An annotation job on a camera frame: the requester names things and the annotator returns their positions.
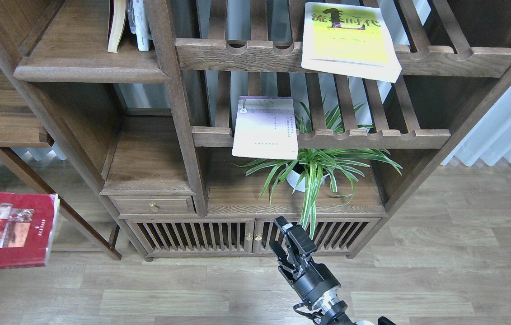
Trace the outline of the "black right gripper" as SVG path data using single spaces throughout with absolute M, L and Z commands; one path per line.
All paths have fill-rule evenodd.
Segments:
M 301 225 L 293 225 L 284 216 L 276 218 L 274 224 L 284 235 L 290 255 L 310 258 L 317 251 L 317 245 Z M 296 267 L 289 262 L 288 254 L 278 241 L 271 242 L 269 246 L 277 257 L 280 273 L 308 309 L 321 309 L 328 301 L 339 300 L 337 291 L 341 284 L 325 264 L 309 259 Z

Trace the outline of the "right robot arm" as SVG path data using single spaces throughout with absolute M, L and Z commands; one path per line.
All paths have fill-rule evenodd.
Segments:
M 284 235 L 287 251 L 279 242 L 270 247 L 277 257 L 278 270 L 295 290 L 300 303 L 293 310 L 315 325 L 352 325 L 346 315 L 347 304 L 338 298 L 340 282 L 325 264 L 313 261 L 318 247 L 301 225 L 292 225 L 280 216 L 274 224 Z

